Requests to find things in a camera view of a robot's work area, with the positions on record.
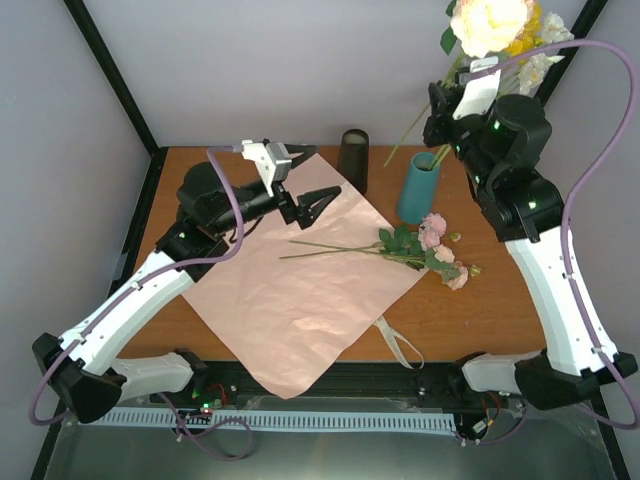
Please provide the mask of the pink bouquet wrapping paper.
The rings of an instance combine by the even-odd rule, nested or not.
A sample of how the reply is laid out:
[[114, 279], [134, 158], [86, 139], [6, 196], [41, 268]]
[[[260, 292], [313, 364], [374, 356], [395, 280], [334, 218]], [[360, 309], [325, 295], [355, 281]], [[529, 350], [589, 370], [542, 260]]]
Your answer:
[[389, 228], [383, 216], [320, 155], [292, 170], [299, 195], [339, 186], [340, 195], [308, 229], [274, 211], [184, 298], [270, 393], [306, 390], [342, 352], [423, 276], [361, 253]]

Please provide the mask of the cream printed ribbon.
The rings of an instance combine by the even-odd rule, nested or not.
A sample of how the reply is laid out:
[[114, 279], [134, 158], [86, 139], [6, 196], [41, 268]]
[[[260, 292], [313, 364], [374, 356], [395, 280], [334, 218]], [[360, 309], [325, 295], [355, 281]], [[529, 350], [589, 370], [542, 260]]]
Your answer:
[[[389, 325], [386, 318], [381, 315], [374, 322], [373, 326], [379, 331], [389, 351], [394, 356], [397, 363], [408, 370], [421, 370], [425, 365], [425, 358], [422, 353], [400, 332]], [[418, 358], [417, 362], [410, 362], [403, 350], [401, 344], [408, 347]]]

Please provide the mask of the artificial flower bunch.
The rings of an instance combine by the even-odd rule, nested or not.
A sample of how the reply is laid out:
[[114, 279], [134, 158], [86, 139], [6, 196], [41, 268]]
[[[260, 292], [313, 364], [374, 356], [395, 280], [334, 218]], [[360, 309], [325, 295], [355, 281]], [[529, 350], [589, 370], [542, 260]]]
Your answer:
[[317, 242], [290, 240], [291, 244], [314, 247], [315, 251], [282, 256], [282, 260], [312, 256], [358, 253], [380, 257], [415, 271], [433, 271], [452, 291], [463, 288], [470, 278], [481, 274], [477, 265], [459, 260], [449, 243], [461, 238], [459, 232], [447, 234], [447, 221], [439, 213], [427, 214], [415, 230], [402, 224], [395, 228], [380, 228], [378, 240], [372, 244], [347, 247]]

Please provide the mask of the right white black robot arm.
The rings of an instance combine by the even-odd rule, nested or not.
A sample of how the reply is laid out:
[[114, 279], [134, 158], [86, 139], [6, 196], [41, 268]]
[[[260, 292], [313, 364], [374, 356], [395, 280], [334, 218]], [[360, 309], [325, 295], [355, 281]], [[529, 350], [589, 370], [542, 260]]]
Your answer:
[[462, 88], [440, 82], [430, 84], [429, 99], [424, 142], [450, 146], [462, 163], [473, 200], [524, 278], [546, 342], [539, 352], [463, 358], [467, 389], [515, 394], [551, 410], [636, 373], [635, 357], [600, 324], [579, 271], [565, 268], [575, 252], [561, 246], [564, 201], [536, 169], [552, 133], [539, 101], [508, 94], [464, 115]]

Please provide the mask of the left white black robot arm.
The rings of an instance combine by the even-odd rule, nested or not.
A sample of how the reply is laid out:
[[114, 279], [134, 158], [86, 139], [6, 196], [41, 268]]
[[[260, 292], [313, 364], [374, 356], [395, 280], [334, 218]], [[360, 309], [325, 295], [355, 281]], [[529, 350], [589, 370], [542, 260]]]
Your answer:
[[119, 354], [160, 310], [201, 280], [217, 263], [231, 259], [245, 224], [277, 211], [286, 224], [311, 227], [341, 193], [331, 186], [292, 197], [284, 182], [317, 149], [312, 145], [244, 140], [228, 147], [254, 163], [258, 180], [234, 187], [207, 150], [207, 161], [191, 167], [177, 191], [175, 222], [119, 289], [85, 320], [59, 336], [44, 333], [32, 351], [67, 414], [88, 424], [123, 401], [176, 393], [186, 402], [208, 390], [207, 366], [187, 349], [126, 360]]

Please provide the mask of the black cone vase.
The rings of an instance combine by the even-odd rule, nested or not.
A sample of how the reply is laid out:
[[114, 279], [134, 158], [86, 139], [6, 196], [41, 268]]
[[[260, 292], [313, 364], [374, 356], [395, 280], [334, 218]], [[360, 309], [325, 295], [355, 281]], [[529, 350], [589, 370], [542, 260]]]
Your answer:
[[342, 135], [338, 172], [361, 194], [368, 189], [369, 135], [361, 129], [349, 129]]

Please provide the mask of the teal cone vase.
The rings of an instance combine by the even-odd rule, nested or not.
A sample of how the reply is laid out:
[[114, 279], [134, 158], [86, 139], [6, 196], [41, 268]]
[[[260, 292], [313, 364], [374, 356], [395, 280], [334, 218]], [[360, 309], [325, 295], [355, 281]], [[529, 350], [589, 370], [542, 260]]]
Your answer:
[[406, 224], [420, 224], [431, 212], [439, 179], [435, 155], [431, 152], [415, 154], [408, 166], [399, 200], [398, 218]]

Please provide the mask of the right black frame post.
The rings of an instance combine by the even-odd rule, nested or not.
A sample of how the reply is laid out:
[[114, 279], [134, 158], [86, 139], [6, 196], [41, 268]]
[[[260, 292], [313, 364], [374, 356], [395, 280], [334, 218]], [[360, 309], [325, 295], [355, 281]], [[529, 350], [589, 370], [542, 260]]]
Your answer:
[[[559, 14], [551, 11], [545, 13], [539, 1], [528, 1], [527, 4], [527, 23], [501, 52], [502, 59], [546, 45], [585, 38], [604, 11], [607, 1], [587, 1], [571, 27], [565, 25]], [[519, 93], [533, 96], [545, 106], [577, 52], [577, 47], [563, 47], [557, 52], [536, 54], [519, 60], [503, 72], [498, 95]]]

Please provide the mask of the black frame post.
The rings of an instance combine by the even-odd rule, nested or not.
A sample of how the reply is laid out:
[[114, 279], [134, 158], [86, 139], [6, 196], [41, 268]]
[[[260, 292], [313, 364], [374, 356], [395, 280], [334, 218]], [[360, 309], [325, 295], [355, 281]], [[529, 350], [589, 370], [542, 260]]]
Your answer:
[[150, 157], [156, 156], [161, 151], [161, 148], [157, 144], [85, 2], [82, 0], [64, 0], [63, 4], [109, 83], [144, 149]]
[[[585, 38], [604, 11], [607, 1], [587, 1], [571, 27], [565, 25], [559, 14], [551, 11], [545, 13], [539, 1], [528, 1], [527, 4], [527, 23], [501, 52], [502, 59], [546, 45]], [[557, 52], [536, 54], [519, 60], [503, 72], [498, 95], [519, 93], [533, 96], [545, 106], [577, 52], [577, 47], [563, 47]]]

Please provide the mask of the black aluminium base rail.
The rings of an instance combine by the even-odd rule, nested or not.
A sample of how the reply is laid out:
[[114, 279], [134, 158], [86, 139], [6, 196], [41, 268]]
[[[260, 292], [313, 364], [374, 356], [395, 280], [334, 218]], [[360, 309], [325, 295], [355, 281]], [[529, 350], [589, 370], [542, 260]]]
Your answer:
[[[598, 375], [570, 375], [552, 369], [545, 353], [507, 363], [505, 372], [472, 382], [470, 370], [488, 356], [472, 354], [453, 363], [338, 363], [310, 386], [317, 397], [415, 397], [422, 406], [470, 408], [486, 392], [524, 398], [539, 410], [578, 404], [600, 388]], [[138, 397], [200, 407], [219, 398], [234, 405], [240, 396], [275, 395], [239, 362], [203, 361], [187, 350], [141, 359], [118, 359], [103, 374], [88, 373], [78, 361], [66, 361], [51, 385], [83, 423], [91, 423], [116, 405]]]

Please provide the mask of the left black frame post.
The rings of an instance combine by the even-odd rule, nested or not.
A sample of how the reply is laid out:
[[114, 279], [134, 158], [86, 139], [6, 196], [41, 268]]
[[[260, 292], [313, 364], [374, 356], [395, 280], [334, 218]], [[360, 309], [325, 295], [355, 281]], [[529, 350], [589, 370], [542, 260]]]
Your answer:
[[64, 0], [63, 4], [109, 83], [144, 149], [150, 157], [156, 156], [161, 151], [161, 148], [157, 144], [85, 2], [82, 0]]

